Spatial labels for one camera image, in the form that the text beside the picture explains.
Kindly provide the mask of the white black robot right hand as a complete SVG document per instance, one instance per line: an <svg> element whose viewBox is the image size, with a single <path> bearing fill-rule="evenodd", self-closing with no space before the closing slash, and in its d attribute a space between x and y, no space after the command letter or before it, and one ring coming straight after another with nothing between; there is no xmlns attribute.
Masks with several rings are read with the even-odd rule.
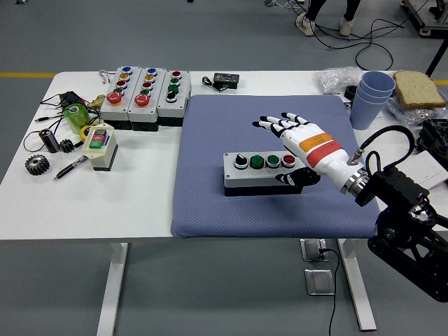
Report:
<svg viewBox="0 0 448 336"><path fill-rule="evenodd" d="M349 178L363 168L361 163L349 164L347 152L318 125L293 113L281 116L261 116L253 126L273 133L306 167L327 176L337 190L342 190Z"/></svg>

